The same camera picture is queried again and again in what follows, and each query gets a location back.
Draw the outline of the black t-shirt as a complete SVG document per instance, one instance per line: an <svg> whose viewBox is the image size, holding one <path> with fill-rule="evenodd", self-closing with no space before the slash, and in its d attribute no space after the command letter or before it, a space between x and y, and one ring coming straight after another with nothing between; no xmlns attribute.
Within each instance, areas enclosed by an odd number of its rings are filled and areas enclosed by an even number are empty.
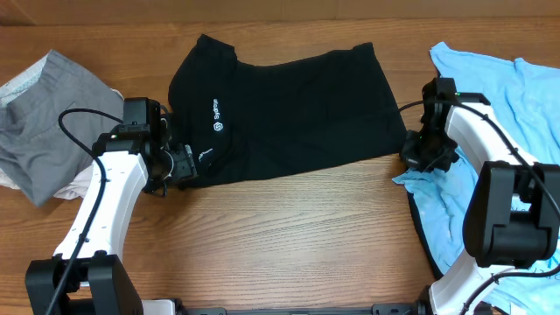
<svg viewBox="0 0 560 315"><path fill-rule="evenodd" d="M192 187L312 172L397 153L406 129L369 43L275 66L201 35L171 80Z"/></svg>

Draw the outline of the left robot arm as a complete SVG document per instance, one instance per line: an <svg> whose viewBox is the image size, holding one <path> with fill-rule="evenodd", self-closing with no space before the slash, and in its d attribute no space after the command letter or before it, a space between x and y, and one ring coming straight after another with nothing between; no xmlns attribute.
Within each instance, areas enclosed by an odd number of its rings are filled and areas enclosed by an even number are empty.
<svg viewBox="0 0 560 315"><path fill-rule="evenodd" d="M31 262L25 274L33 312L186 313L177 298L141 299L122 263L140 194L165 196L197 176L190 147L172 138L170 113L157 101L127 98L117 125L85 151L93 175L73 225L52 258Z"/></svg>

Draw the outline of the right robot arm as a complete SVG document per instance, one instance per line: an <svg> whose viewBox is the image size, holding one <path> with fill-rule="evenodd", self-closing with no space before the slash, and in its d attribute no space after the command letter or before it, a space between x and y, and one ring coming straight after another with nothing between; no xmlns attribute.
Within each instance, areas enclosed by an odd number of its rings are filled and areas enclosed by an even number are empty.
<svg viewBox="0 0 560 315"><path fill-rule="evenodd" d="M537 161L500 126L481 93L436 77L422 89L419 131L409 131L399 154L410 170L449 171L461 148L478 173L465 212L464 249L439 280L403 314L476 314L500 281L533 277L529 268L550 259L559 234L559 167Z"/></svg>

